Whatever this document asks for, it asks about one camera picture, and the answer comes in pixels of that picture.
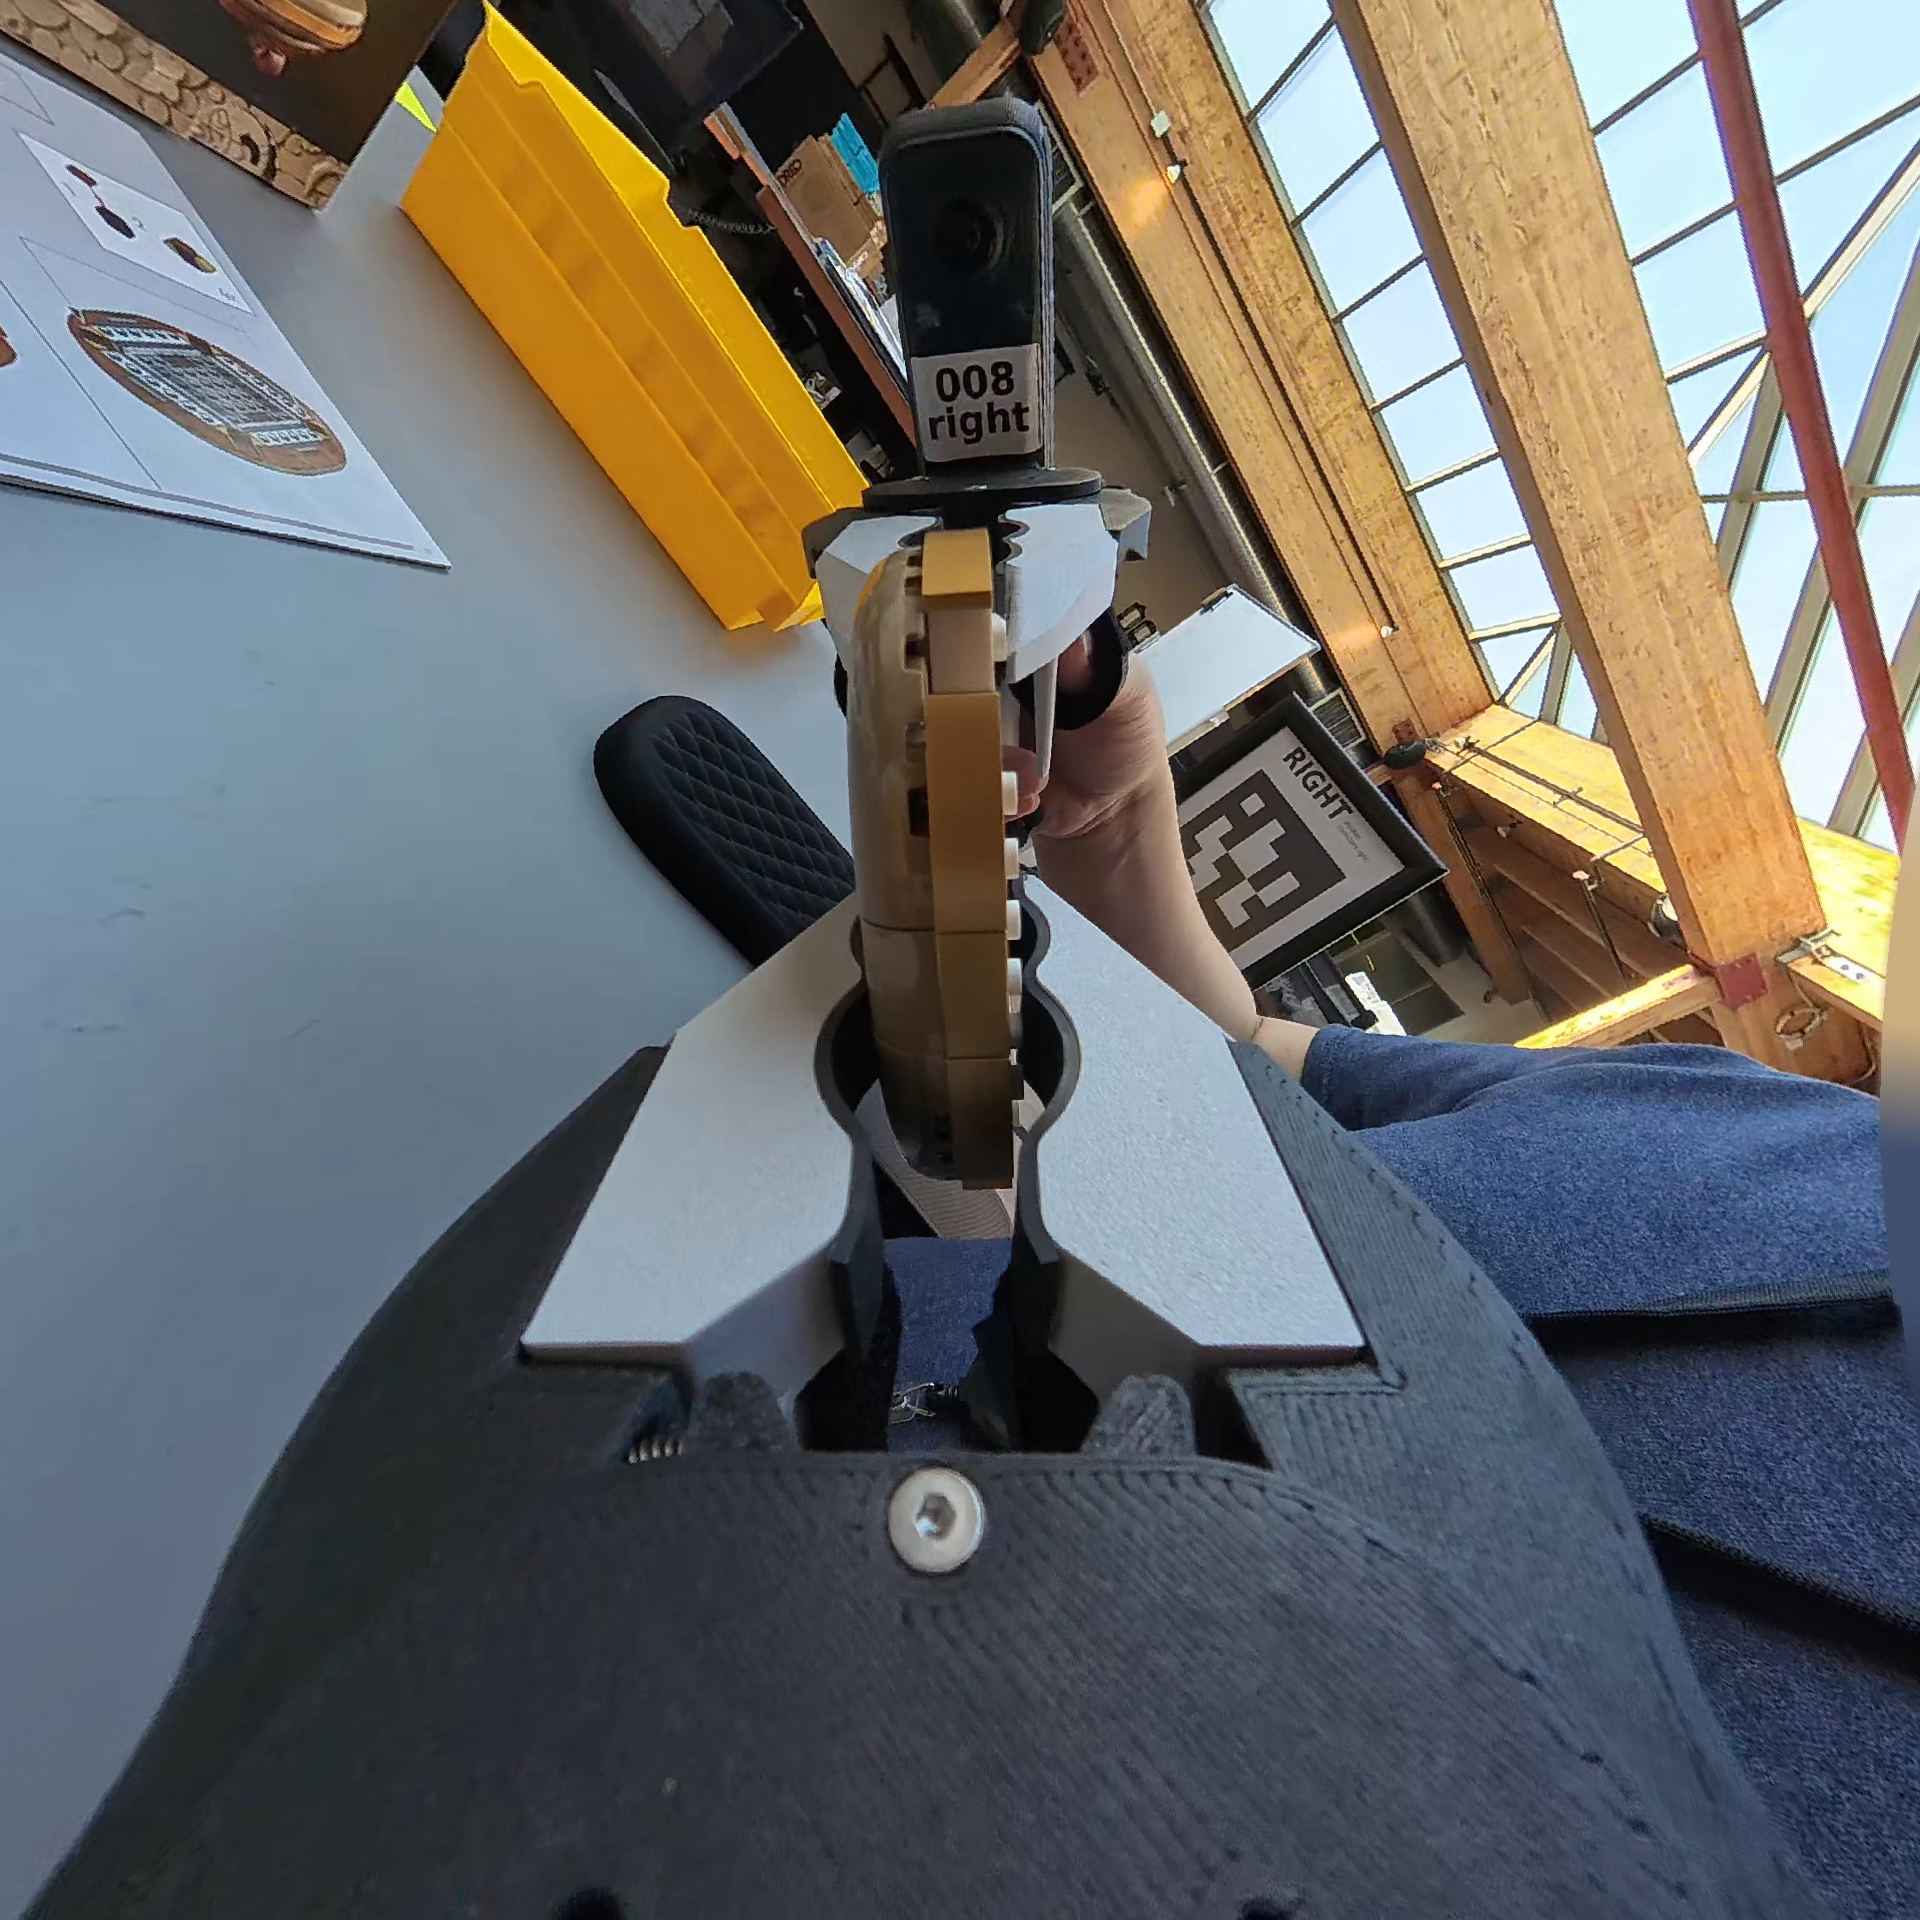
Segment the framed tag sign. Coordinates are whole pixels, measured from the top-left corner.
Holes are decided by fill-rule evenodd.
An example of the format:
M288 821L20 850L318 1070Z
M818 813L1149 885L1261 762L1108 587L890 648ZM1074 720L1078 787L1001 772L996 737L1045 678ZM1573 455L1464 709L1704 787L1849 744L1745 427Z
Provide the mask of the framed tag sign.
M1447 861L1298 695L1179 802L1193 890L1257 991L1440 885Z

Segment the round gold lego base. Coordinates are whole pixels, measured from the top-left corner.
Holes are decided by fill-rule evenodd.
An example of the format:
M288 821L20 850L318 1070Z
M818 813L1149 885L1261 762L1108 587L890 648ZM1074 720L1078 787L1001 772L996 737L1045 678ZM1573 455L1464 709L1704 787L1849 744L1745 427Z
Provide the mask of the round gold lego base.
M886 1118L922 1176L1016 1179L1018 784L1002 756L1004 624L985 527L876 565L847 642L859 957Z

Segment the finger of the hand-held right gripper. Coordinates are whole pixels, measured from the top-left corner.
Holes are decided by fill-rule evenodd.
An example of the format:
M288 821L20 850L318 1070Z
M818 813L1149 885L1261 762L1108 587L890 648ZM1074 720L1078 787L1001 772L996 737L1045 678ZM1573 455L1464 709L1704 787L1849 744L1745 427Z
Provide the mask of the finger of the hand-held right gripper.
M1103 510L1009 510L994 527L994 555L996 678L1018 685L1110 613L1119 544Z
M802 531L829 635L853 635L868 576L918 531L918 516L822 516Z

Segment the cardboard box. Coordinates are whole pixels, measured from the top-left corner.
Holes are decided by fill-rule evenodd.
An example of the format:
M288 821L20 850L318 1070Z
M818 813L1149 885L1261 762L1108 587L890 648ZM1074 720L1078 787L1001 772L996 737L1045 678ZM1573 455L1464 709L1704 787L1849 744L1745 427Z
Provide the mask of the cardboard box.
M802 141L779 167L777 182L805 232L850 268L884 247L876 193L859 184L833 141Z

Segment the black lego set box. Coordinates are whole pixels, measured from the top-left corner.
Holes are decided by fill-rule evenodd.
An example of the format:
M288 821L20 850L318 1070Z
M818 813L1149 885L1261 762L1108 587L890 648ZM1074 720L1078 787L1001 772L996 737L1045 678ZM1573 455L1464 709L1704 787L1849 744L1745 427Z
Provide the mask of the black lego set box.
M324 211L452 3L7 3L5 43Z

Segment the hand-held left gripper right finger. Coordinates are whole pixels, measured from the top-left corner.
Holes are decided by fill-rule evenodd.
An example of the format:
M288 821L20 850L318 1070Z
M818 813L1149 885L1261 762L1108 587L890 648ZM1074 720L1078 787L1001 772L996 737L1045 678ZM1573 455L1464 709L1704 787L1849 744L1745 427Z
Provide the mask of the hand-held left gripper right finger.
M1228 1397L1370 1393L1270 1118L1289 1080L1045 882L1025 908L1025 1035L1059 1072L1020 1151L1016 1432L1089 1432L1135 1379L1172 1381L1200 1428Z

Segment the yellow stacked plastic bins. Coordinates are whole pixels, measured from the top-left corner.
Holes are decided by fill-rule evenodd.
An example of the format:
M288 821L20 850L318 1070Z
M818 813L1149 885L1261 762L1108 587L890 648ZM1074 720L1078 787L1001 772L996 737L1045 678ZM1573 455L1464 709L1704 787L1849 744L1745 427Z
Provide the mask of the yellow stacked plastic bins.
M825 616L864 479L666 177L497 11L403 212L727 630Z

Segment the person's right hand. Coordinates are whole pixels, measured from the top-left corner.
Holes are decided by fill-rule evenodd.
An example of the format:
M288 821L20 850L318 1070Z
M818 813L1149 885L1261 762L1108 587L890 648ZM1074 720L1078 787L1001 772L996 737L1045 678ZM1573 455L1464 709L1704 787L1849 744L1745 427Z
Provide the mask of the person's right hand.
M1055 695L1033 795L1036 844L1065 844L1139 806L1172 811L1170 731L1151 664L1097 659L1085 639L1061 657Z

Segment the lego instruction booklet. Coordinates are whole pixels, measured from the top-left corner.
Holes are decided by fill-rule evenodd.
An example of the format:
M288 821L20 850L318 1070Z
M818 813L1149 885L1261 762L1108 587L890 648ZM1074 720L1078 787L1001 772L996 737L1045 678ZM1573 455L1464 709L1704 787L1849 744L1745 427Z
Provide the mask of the lego instruction booklet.
M448 560L144 133L5 55L5 483Z

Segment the white board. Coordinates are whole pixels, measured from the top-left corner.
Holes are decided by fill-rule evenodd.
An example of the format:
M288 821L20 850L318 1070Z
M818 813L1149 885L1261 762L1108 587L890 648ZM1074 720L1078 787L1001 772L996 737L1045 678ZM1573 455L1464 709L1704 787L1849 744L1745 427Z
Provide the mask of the white board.
M1321 654L1321 642L1239 587L1225 587L1135 663L1157 689L1170 756L1228 720L1261 689Z

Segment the black padded wrist rest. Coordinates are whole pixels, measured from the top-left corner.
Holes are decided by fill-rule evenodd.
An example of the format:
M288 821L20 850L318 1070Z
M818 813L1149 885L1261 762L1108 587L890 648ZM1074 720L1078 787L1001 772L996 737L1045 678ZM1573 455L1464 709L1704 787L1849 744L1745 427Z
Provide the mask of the black padded wrist rest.
M598 737L591 767L631 844L749 969L855 895L853 852L707 703L643 703Z

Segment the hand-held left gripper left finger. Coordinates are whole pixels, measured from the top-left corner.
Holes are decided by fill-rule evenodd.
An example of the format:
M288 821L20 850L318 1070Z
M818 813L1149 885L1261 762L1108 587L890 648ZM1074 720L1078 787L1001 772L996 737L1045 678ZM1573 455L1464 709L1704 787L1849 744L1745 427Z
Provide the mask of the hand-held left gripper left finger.
M825 1451L880 1452L895 1285L859 1111L879 1054L835 907L683 1026L522 1334L534 1361L757 1376Z

